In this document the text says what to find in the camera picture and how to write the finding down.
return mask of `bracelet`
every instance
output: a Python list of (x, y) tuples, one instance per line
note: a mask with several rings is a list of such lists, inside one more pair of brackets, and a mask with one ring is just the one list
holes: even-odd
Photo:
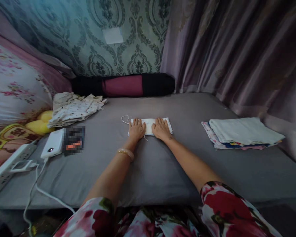
[(128, 149), (124, 149), (124, 148), (120, 148), (117, 153), (123, 153), (125, 155), (128, 155), (130, 157), (130, 159), (132, 160), (131, 162), (134, 161), (134, 154), (128, 150)]

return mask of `white towel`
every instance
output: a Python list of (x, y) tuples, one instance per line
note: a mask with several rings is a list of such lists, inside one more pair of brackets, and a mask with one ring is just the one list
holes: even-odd
[[(163, 118), (164, 121), (167, 120), (168, 122), (168, 128), (170, 130), (170, 133), (173, 134), (173, 131), (172, 131), (172, 127), (171, 127), (171, 124), (170, 124), (170, 121), (169, 121), (169, 118)], [(154, 124), (156, 121), (155, 118), (143, 118), (141, 119), (141, 122), (142, 123), (146, 123), (146, 132), (145, 132), (145, 136), (154, 136), (154, 134), (152, 133), (152, 124)]]
[(53, 101), (52, 119), (48, 121), (47, 127), (63, 127), (85, 120), (101, 109), (104, 105), (101, 100), (102, 96), (95, 97), (92, 94), (86, 98), (79, 97), (73, 92), (56, 94)]
[(260, 118), (211, 119), (209, 124), (222, 143), (272, 145), (285, 138), (284, 135), (265, 127)]

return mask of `woman's right hand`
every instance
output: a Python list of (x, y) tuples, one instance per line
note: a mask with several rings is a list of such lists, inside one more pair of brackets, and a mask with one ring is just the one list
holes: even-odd
[(172, 139), (167, 120), (164, 121), (162, 118), (156, 118), (155, 123), (152, 125), (152, 133), (156, 138), (161, 140)]

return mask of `woman's left hand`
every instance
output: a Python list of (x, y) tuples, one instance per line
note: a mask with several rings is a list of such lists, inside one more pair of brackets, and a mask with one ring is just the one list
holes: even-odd
[(129, 123), (128, 133), (129, 138), (138, 141), (141, 139), (146, 132), (146, 123), (141, 124), (141, 119), (134, 118), (133, 125)]

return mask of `mattress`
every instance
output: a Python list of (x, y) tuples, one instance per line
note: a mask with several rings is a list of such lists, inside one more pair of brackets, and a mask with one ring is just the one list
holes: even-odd
[[(130, 118), (169, 117), (175, 138), (203, 159), (236, 192), (252, 203), (296, 199), (296, 163), (276, 146), (265, 150), (215, 150), (201, 122), (237, 118), (214, 96), (174, 94), (155, 98), (110, 98), (103, 110), (80, 122), (86, 127), (81, 153), (51, 158), (39, 186), (72, 207), (79, 207), (90, 188), (127, 139)], [(40, 160), (46, 137), (30, 157)], [(120, 194), (120, 206), (198, 204), (199, 194), (168, 147), (153, 136), (134, 152)], [(0, 192), (0, 209), (24, 209), (34, 171), (15, 174)], [(31, 209), (59, 208), (36, 192)]]

